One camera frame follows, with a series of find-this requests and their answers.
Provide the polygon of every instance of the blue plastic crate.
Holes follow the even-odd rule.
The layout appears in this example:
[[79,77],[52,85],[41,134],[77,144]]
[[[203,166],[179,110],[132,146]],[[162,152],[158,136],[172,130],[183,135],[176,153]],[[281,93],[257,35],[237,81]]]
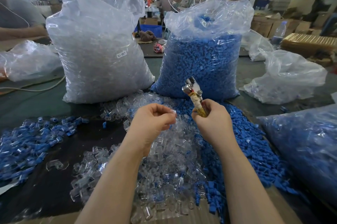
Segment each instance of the blue plastic crate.
[[146,24],[141,24],[141,30],[142,31],[152,31],[153,34],[156,36],[156,38],[161,38],[163,29],[161,25],[146,25]]

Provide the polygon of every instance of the label sticker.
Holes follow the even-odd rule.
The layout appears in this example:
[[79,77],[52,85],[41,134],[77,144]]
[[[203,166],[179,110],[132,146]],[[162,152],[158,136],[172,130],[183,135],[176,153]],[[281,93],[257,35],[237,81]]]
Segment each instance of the label sticker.
[[117,59],[119,59],[119,58],[121,58],[121,57],[123,57],[123,56],[125,56],[125,55],[126,55],[126,51],[123,51],[123,52],[121,52],[121,53],[119,53],[119,54],[116,54]]

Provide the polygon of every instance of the yellow tool handle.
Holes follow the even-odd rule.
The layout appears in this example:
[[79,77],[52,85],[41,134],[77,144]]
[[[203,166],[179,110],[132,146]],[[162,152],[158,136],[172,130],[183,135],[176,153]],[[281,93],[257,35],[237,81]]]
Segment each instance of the yellow tool handle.
[[191,100],[193,102],[193,105],[196,108],[196,111],[197,111],[198,115],[202,116],[202,117],[207,117],[208,114],[206,113],[206,111],[202,107],[202,105],[200,103],[200,100],[199,100],[199,97],[196,94],[196,92],[192,92],[188,96],[190,96],[190,98],[191,98]]

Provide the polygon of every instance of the plastic bottle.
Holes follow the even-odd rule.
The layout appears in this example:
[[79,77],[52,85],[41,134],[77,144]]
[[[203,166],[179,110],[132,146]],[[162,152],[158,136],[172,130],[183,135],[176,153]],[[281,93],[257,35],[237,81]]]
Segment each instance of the plastic bottle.
[[275,46],[275,49],[277,49],[281,44],[281,41],[285,34],[286,26],[287,21],[282,21],[280,26],[276,29],[274,36],[272,37],[271,44]]

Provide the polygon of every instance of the person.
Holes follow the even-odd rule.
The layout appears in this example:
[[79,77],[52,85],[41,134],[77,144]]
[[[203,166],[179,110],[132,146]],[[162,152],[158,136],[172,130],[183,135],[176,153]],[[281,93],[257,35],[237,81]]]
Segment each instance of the person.
[[[240,150],[232,120],[224,106],[206,99],[209,111],[204,118],[193,110],[203,138],[218,153],[222,164],[226,197],[233,224],[284,224],[253,167]],[[149,104],[138,109],[129,130],[75,224],[127,224],[141,159],[149,154],[151,143],[162,130],[175,123],[170,108]]]
[[0,41],[48,36],[45,18],[29,0],[0,0]]
[[164,12],[169,12],[172,10],[170,1],[171,0],[159,0],[157,2],[157,8],[160,10],[161,14],[164,14]]

